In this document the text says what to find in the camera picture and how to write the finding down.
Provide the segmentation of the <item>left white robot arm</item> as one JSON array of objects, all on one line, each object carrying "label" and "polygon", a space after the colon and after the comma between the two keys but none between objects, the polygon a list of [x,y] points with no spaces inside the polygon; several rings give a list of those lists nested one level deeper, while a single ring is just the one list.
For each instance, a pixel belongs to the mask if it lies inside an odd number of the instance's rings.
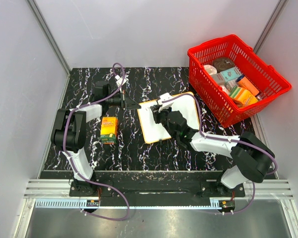
[{"label": "left white robot arm", "polygon": [[116,81],[118,89],[114,91],[107,82],[97,82],[90,102],[74,109],[57,110],[51,143],[65,155],[73,170],[71,197],[93,196],[100,190],[84,150],[87,123],[104,116],[110,107],[122,110],[141,108],[122,88],[125,82],[124,79]]}]

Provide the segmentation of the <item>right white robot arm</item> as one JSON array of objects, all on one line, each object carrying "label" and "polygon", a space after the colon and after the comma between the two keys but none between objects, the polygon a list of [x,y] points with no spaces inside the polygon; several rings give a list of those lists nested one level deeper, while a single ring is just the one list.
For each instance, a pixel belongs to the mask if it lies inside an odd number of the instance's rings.
[{"label": "right white robot arm", "polygon": [[229,196],[240,184],[251,181],[261,183],[271,165],[276,163],[274,153],[254,134],[219,136],[202,133],[191,128],[180,111],[161,106],[151,106],[156,124],[161,124],[168,134],[185,149],[210,152],[232,158],[235,165],[224,170],[210,188],[208,194]]}]

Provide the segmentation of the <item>yellow framed whiteboard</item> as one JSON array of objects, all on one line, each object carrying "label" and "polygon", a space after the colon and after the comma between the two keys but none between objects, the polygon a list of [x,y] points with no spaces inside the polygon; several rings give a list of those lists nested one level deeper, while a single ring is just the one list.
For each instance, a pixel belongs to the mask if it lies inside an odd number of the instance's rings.
[{"label": "yellow framed whiteboard", "polygon": [[158,105],[158,99],[140,103],[138,116],[142,135],[146,144],[173,138],[179,145],[188,149],[193,136],[200,129],[195,97],[192,92],[172,97],[172,111],[168,114],[166,126],[156,124],[150,110],[151,106]]}]

